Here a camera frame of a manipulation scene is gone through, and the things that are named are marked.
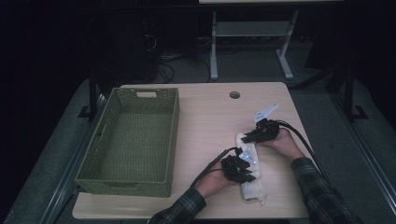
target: table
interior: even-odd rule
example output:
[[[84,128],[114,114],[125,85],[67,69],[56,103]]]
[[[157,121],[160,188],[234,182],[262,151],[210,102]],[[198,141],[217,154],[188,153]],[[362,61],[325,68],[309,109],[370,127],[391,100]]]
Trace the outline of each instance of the table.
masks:
[[[93,195],[80,193],[73,210],[75,218],[150,218],[170,206],[193,179],[224,149],[235,146],[235,136],[255,128],[255,112],[273,104],[278,108],[268,119],[282,119],[308,141],[285,84],[206,83],[133,85],[134,88],[178,88],[180,115],[174,181],[170,198]],[[238,99],[230,97],[237,91]],[[304,145],[294,136],[308,156]],[[207,199],[197,218],[297,218],[307,217],[302,196],[289,162],[268,147],[257,146],[262,178],[268,191],[264,206],[244,201],[239,186],[228,187]]]

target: black glove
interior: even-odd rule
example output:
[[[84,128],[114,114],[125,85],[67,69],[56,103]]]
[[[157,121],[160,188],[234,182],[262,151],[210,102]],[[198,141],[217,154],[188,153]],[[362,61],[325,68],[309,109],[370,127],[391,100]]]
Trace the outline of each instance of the black glove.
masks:
[[[247,169],[250,164],[239,157],[229,155],[221,161],[221,166],[225,177],[233,182],[243,184],[256,179],[256,177],[250,175],[251,171]]]
[[[246,137],[241,140],[244,143],[266,142],[273,140],[279,134],[279,124],[274,120],[262,119],[256,123],[256,129],[250,133],[245,133]]]

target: person's left hand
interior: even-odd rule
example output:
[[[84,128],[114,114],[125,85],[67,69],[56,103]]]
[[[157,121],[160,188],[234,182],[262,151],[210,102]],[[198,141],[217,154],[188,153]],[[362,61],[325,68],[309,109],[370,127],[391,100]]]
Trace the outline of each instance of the person's left hand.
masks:
[[[224,176],[221,170],[221,161],[218,161],[211,170],[212,171],[204,175],[195,186],[195,189],[197,189],[204,198],[214,195],[228,186],[238,184]]]

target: basket handle hole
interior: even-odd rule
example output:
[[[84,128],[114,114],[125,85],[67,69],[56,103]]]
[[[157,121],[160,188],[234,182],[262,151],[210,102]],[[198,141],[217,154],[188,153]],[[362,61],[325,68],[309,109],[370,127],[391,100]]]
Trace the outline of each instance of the basket handle hole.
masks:
[[[157,98],[157,92],[155,91],[138,91],[136,95],[139,98]]]

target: wicker basket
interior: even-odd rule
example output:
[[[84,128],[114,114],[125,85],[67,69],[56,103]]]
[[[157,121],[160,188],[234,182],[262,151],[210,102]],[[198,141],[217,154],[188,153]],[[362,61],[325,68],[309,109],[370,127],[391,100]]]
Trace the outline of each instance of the wicker basket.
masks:
[[[89,193],[171,195],[177,89],[114,89],[76,182]]]

